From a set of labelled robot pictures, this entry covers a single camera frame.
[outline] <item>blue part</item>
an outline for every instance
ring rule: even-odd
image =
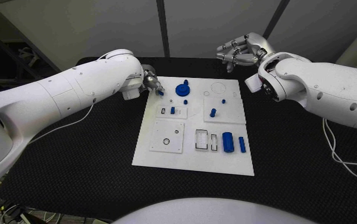
[[[247,146],[244,144],[244,137],[240,138],[240,144],[241,144],[241,152],[245,153],[247,152]]]
[[[185,80],[185,83],[178,85],[176,94],[182,97],[188,96],[191,93],[189,81]]]
[[[234,136],[231,132],[222,134],[224,137],[224,149],[227,153],[235,152]]]
[[[215,117],[217,116],[217,109],[212,109],[211,111],[211,117]]]

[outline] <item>black table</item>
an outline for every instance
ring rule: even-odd
[[[130,101],[117,93],[96,104],[83,122],[26,148],[0,198],[47,211],[117,219],[160,201],[221,197],[265,204],[320,223],[356,223],[357,178],[332,159],[322,118],[297,102],[277,103],[264,92],[250,92],[244,80],[257,68],[237,67],[229,74],[215,59],[140,60],[162,76],[240,80],[255,177],[133,166],[147,93]],[[339,154],[356,161],[357,130],[333,123],[332,128]]]

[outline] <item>circular hole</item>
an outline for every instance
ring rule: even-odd
[[[319,93],[319,96],[317,96],[317,99],[319,99],[319,100],[322,100],[323,95],[324,95],[324,93],[323,93],[323,92],[320,92],[320,93]]]
[[[357,103],[353,103],[350,106],[350,111],[355,111],[357,109]]]

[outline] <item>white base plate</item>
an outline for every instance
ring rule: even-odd
[[[183,84],[186,79],[189,80],[191,94],[186,97],[181,97],[175,89],[179,84]],[[244,105],[241,104],[238,81],[231,79],[178,77],[159,77],[159,80],[166,88],[166,93],[165,96],[156,95],[155,92],[149,95],[133,165],[254,176],[254,163],[245,126],[247,118],[244,116]],[[205,108],[212,108],[214,105],[218,105],[217,113],[219,122],[208,122]],[[165,118],[159,118],[159,106],[186,107],[188,119],[175,119],[170,118],[169,115],[165,115]],[[240,114],[240,118],[235,118],[232,113]],[[155,134],[159,130],[155,128],[157,121],[165,122],[165,128],[169,132],[165,135],[172,135],[172,132],[178,130],[178,125],[185,124],[182,153],[173,153],[175,151],[172,151],[172,149],[163,151],[168,150],[166,146],[169,145],[162,145],[162,143],[159,150],[163,152],[157,150],[152,151],[155,140],[162,141],[163,138],[163,135]],[[196,130],[208,130],[209,142],[212,141],[212,134],[217,134],[217,152],[211,149],[208,152],[196,150]],[[234,134],[234,153],[224,151],[224,132]],[[240,136],[242,136],[245,140],[247,153],[241,152]]]

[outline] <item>robotic hand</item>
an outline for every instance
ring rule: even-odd
[[[357,127],[357,69],[312,61],[288,52],[276,52],[263,36],[255,33],[218,47],[234,48],[218,59],[235,65],[258,65],[258,73],[245,81],[251,92],[261,89],[276,100],[296,100],[306,110],[327,120]]]
[[[165,92],[155,68],[140,64],[130,50],[116,50],[104,59],[0,92],[0,177],[45,127],[119,91],[130,100],[146,89]]]

